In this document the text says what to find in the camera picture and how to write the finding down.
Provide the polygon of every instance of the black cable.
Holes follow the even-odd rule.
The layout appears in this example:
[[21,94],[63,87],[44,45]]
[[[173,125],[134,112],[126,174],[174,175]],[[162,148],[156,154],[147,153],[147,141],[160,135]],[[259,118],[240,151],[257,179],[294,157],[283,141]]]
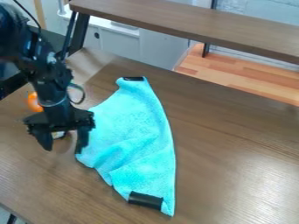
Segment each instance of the black cable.
[[34,23],[37,24],[37,26],[38,26],[38,34],[40,35],[41,34],[41,26],[40,26],[38,20],[20,2],[18,2],[17,0],[12,0],[12,1],[14,1],[15,4],[18,5],[18,7],[20,7],[24,12],[26,12],[27,15],[34,21]]
[[74,83],[70,83],[70,85],[68,87],[75,88],[75,89],[78,89],[79,91],[81,91],[82,96],[81,96],[81,99],[79,101],[73,101],[71,99],[70,95],[67,94],[67,98],[70,100],[70,102],[72,102],[73,104],[76,104],[76,105],[81,104],[85,100],[85,98],[86,98],[86,94],[85,94],[84,88],[81,87],[81,86],[79,86],[79,85],[77,85],[77,84],[74,84]]

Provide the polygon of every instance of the metal bracket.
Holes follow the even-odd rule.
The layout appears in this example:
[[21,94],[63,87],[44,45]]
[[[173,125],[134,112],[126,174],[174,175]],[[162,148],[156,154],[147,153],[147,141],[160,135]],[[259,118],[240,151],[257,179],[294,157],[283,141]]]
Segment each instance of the metal bracket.
[[[217,9],[217,3],[218,3],[218,0],[212,0],[212,2],[211,2],[211,9],[212,10]],[[211,46],[210,44],[205,43],[203,52],[201,54],[201,57],[205,58],[205,56],[210,52],[210,46]]]
[[90,16],[87,14],[79,13],[75,30],[73,32],[73,39],[70,46],[69,55],[79,51],[84,45],[84,40],[87,35],[87,28]]

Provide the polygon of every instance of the wooden floor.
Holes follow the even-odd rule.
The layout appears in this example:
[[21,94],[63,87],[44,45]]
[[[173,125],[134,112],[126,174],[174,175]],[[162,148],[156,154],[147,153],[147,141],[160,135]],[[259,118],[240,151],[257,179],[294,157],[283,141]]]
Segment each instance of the wooden floor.
[[299,72],[215,53],[202,58],[202,50],[202,44],[195,45],[175,70],[201,80],[299,106]]

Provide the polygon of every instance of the wooden shelf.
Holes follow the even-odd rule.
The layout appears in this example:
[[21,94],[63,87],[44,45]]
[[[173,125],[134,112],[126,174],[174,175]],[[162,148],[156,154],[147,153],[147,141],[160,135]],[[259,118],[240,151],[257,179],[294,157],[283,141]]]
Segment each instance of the wooden shelf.
[[129,205],[75,161],[75,135],[42,150],[20,122],[31,113],[28,86],[0,104],[0,203],[14,214],[42,224],[299,222],[295,108],[91,49],[67,63],[87,91],[84,109],[105,101],[121,76],[149,79],[174,137],[176,214]]
[[299,27],[163,0],[72,0],[92,16],[299,63]]

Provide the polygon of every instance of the turquoise towel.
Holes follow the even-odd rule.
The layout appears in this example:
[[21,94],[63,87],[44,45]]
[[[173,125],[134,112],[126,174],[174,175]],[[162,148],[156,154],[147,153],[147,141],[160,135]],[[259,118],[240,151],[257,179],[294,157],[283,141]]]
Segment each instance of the turquoise towel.
[[163,107],[146,78],[116,83],[113,95],[90,108],[96,128],[76,158],[125,200],[131,192],[163,198],[161,212],[173,216],[176,158]]

